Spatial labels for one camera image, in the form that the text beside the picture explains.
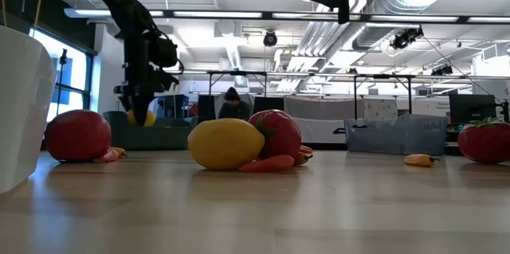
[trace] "overhead camera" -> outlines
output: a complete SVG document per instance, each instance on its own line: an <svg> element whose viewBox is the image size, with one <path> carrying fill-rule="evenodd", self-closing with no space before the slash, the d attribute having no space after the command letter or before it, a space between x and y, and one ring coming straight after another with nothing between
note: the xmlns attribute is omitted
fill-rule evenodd
<svg viewBox="0 0 510 254"><path fill-rule="evenodd" d="M274 33L274 31L268 31L264 36L264 46L265 47L273 47L277 44L278 37Z"/></svg>
<svg viewBox="0 0 510 254"><path fill-rule="evenodd" d="M405 49L423 35L421 26L419 28L406 29L403 33L395 35L395 39L390 43L390 46L393 49Z"/></svg>
<svg viewBox="0 0 510 254"><path fill-rule="evenodd" d="M444 76L444 75L451 75L451 74L453 74L452 66L446 65L445 67L432 70L432 73L430 75L431 76Z"/></svg>

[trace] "gray storage bin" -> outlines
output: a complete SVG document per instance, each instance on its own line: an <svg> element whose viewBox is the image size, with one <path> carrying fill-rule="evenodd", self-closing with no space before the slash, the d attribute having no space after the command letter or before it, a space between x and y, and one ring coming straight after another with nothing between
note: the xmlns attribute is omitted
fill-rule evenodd
<svg viewBox="0 0 510 254"><path fill-rule="evenodd" d="M349 151L443 155L446 117L402 115L393 121L345 120Z"/></svg>
<svg viewBox="0 0 510 254"><path fill-rule="evenodd" d="M185 150L198 122L198 118L157 118L153 127L137 127L123 111L107 111L103 117L112 129L112 146L126 150Z"/></svg>

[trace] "person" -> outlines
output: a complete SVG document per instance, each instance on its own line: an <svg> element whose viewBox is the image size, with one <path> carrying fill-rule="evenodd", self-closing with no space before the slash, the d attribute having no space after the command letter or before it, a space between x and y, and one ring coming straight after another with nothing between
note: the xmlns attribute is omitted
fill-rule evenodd
<svg viewBox="0 0 510 254"><path fill-rule="evenodd" d="M219 119L231 118L243 119L245 121L249 120L251 116L249 105L241 101L241 97L239 97L235 88L230 87L225 93L225 101L220 110Z"/></svg>

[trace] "yellow object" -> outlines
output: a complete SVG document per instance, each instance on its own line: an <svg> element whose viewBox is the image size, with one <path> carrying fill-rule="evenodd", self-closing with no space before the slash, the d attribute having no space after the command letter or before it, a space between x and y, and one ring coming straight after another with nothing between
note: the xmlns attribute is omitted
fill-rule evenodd
<svg viewBox="0 0 510 254"><path fill-rule="evenodd" d="M133 110L129 110L127 112L127 121L133 125L138 126L135 119L135 113ZM152 127L154 123L156 122L156 115L152 111L147 111L147 116L145 117L145 123L143 124L144 127Z"/></svg>
<svg viewBox="0 0 510 254"><path fill-rule="evenodd" d="M37 0L37 9L35 11L35 20L33 21L33 29L37 30L37 24L39 23L39 14L41 13L42 0Z"/></svg>
<svg viewBox="0 0 510 254"><path fill-rule="evenodd" d="M257 158L265 138L242 119L200 123L188 135L188 148L197 164L210 170L237 170Z"/></svg>
<svg viewBox="0 0 510 254"><path fill-rule="evenodd" d="M431 167L434 166L434 162L437 160L439 159L427 154L412 154L404 158L404 163L409 166Z"/></svg>
<svg viewBox="0 0 510 254"><path fill-rule="evenodd" d="M3 12L3 25L7 27L7 11L6 11L6 0L2 0L2 12Z"/></svg>
<svg viewBox="0 0 510 254"><path fill-rule="evenodd" d="M117 154L119 154L119 157L123 157L123 156L126 156L126 150L121 148L121 147L111 147L114 151L117 152Z"/></svg>

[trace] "yellow pepper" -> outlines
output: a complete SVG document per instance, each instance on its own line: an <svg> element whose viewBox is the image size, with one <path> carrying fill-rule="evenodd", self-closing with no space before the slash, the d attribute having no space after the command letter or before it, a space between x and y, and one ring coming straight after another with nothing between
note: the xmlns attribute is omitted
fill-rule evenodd
<svg viewBox="0 0 510 254"><path fill-rule="evenodd" d="M434 166L434 162L437 160L439 159L427 154L411 154L404 158L404 163L409 166L431 167Z"/></svg>

